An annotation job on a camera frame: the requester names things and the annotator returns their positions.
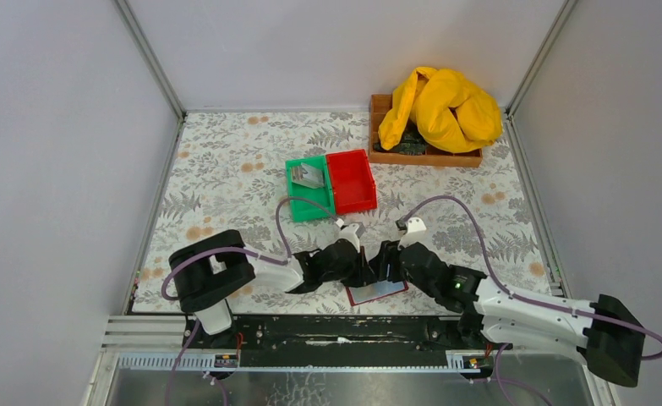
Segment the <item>red leather card holder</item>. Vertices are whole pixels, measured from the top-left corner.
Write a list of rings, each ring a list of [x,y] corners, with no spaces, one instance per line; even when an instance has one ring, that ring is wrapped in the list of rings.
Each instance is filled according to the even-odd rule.
[[[381,281],[361,288],[345,287],[351,306],[367,304],[394,294],[408,291],[406,282]]]

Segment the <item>green plastic bin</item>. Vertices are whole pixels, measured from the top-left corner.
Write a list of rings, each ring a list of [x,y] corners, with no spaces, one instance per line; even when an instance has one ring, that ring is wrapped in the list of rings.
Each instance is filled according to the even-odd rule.
[[[324,181],[321,187],[313,189],[292,181],[292,169],[294,167],[300,167],[302,164],[312,167],[320,173],[320,177]],[[336,215],[335,201],[325,156],[311,156],[289,160],[285,162],[285,167],[287,172],[287,194],[291,197],[313,201],[322,206],[322,208],[319,208],[301,200],[291,200],[291,216],[295,222],[328,218],[329,214]]]

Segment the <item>red plastic bin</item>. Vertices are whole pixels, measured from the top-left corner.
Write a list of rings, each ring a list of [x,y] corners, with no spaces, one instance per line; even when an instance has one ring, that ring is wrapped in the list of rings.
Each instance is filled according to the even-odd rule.
[[[365,150],[326,155],[336,214],[371,211],[377,208],[375,180]]]

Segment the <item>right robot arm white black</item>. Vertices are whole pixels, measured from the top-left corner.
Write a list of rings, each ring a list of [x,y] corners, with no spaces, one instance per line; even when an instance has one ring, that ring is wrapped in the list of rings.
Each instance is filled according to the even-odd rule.
[[[379,281],[411,283],[458,313],[458,330],[468,343],[485,340],[551,352],[618,386],[638,384],[646,335],[613,296],[563,299],[501,286],[481,271],[445,263],[421,243],[401,248],[385,241],[369,269]]]

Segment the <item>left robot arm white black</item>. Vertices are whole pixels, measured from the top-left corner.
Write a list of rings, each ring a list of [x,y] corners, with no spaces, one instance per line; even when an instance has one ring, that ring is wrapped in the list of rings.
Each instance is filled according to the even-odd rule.
[[[177,250],[168,263],[171,273],[162,282],[161,296],[179,302],[181,311],[195,317],[210,336],[233,326],[227,297],[246,286],[306,294],[328,282],[361,288],[378,281],[353,226],[342,227],[323,249],[288,257],[248,247],[238,230],[227,230]]]

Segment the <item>silver cards in green bin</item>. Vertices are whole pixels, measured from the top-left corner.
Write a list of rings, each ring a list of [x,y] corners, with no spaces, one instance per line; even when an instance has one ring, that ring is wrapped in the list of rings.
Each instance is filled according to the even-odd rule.
[[[291,181],[293,184],[310,189],[320,189],[326,186],[323,171],[304,162],[291,166]]]

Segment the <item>dark green item in tray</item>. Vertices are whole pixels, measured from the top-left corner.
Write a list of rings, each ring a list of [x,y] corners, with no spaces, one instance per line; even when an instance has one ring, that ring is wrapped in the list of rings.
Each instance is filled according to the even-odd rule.
[[[405,156],[422,156],[426,154],[428,143],[415,127],[406,127],[399,143],[387,150],[379,141],[372,145],[372,150],[381,153],[395,153]]]

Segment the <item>wooden tray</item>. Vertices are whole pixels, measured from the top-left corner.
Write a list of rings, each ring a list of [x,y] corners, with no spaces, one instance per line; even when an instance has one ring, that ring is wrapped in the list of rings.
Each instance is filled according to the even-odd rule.
[[[369,143],[368,158],[372,163],[418,165],[435,167],[470,167],[477,168],[483,161],[481,150],[470,151],[462,154],[451,154],[439,150],[432,145],[427,145],[422,155],[405,155],[394,152],[383,152],[375,149],[375,144],[380,141],[379,127],[385,115],[391,110],[392,96],[374,94],[369,102]]]

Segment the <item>yellow cloth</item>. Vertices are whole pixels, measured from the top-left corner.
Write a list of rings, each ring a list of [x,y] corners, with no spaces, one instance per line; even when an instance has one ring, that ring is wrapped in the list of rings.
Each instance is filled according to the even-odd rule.
[[[400,145],[408,123],[427,144],[453,154],[491,146],[503,132],[493,96],[458,71],[431,67],[415,68],[392,92],[378,130],[380,148]]]

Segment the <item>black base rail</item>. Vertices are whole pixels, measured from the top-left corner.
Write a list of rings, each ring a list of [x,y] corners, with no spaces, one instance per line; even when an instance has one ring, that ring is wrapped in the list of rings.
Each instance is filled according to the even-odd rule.
[[[242,367],[446,367],[451,354],[498,349],[464,316],[236,315],[216,334],[185,319],[191,349],[228,350]]]

